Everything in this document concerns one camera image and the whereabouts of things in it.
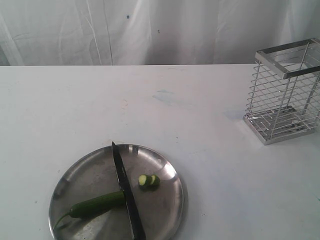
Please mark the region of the green cucumber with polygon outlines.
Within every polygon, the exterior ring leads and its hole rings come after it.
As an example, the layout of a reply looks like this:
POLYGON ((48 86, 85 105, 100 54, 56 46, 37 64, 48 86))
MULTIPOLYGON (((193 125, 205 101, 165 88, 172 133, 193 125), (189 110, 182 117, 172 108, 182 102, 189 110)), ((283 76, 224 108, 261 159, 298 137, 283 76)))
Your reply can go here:
POLYGON ((73 219, 89 219, 104 214, 113 208, 121 207, 124 204, 125 195, 121 190, 76 203, 58 219, 53 230, 67 216, 73 219))

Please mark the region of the black kitchen knife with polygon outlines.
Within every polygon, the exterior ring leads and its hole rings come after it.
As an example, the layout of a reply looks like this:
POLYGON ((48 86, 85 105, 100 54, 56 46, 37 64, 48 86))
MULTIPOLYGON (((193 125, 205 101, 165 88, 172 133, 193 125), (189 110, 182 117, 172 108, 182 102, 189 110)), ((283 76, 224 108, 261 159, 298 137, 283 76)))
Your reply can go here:
POLYGON ((118 178, 118 184, 123 191, 129 222, 131 226, 132 239, 133 240, 145 240, 146 233, 140 218, 139 210, 131 189, 131 185, 125 170, 125 166, 119 152, 118 146, 112 142, 111 150, 113 155, 113 161, 116 168, 116 174, 118 178))

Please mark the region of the cucumber slice right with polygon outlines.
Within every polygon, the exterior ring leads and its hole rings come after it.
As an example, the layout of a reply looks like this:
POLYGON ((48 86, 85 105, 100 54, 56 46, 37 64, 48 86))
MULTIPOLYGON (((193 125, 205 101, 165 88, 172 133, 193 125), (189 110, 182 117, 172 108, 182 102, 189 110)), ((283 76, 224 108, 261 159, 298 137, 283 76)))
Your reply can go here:
POLYGON ((157 175, 153 174, 151 180, 152 187, 156 188, 160 185, 160 178, 157 175))

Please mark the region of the cucumber slice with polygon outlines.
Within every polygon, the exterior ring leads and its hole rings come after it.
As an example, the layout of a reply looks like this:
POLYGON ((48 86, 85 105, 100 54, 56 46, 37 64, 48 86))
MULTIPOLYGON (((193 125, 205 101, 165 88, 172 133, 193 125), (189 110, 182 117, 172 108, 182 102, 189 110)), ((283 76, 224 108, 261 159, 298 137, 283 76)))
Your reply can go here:
POLYGON ((151 180, 152 187, 156 188, 160 185, 160 178, 157 175, 153 174, 151 180))
POLYGON ((150 184, 150 177, 148 175, 141 174, 138 177, 138 183, 141 187, 148 186, 150 184))
POLYGON ((147 175, 145 184, 148 187, 149 186, 153 186, 155 184, 155 181, 156 181, 156 176, 155 175, 147 175))

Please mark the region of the cucumber slice middle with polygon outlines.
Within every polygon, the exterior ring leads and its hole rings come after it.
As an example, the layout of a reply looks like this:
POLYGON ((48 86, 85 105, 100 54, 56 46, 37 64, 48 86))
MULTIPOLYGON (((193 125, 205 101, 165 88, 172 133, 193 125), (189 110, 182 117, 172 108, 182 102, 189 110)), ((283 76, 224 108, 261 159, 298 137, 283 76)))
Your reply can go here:
POLYGON ((148 187, 149 186, 153 186, 155 184, 155 181, 156 181, 156 176, 155 175, 147 175, 145 184, 148 187))

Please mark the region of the cucumber slice left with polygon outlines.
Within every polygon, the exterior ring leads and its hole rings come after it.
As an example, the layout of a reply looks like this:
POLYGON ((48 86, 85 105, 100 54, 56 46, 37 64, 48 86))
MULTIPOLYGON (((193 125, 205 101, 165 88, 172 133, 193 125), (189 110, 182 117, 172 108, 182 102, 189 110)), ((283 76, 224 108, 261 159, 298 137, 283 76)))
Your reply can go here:
POLYGON ((150 184, 150 177, 148 175, 141 174, 138 177, 138 183, 141 187, 148 186, 150 184))

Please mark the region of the round stainless steel plate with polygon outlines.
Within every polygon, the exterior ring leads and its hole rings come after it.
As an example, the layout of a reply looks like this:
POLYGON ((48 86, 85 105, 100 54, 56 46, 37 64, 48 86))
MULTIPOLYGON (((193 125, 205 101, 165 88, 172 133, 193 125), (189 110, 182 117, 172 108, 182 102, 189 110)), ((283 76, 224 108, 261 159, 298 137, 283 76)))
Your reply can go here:
MULTIPOLYGON (((120 144, 128 180, 148 240, 170 240, 184 211, 184 188, 174 167, 158 152, 140 145, 120 144), (140 186, 140 175, 157 175, 158 187, 140 186)), ((132 231, 125 206, 92 218, 66 216, 71 206, 120 189, 112 148, 97 149, 74 163, 57 183, 50 201, 48 222, 56 240, 130 240, 132 231)))

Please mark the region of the white backdrop curtain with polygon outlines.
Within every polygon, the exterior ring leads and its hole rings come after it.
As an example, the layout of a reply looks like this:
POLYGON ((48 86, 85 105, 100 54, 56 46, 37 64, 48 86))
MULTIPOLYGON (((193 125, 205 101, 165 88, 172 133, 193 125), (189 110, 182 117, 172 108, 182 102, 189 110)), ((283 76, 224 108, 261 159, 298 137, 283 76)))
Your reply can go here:
POLYGON ((248 64, 318 38, 317 0, 3 0, 0 63, 248 64))

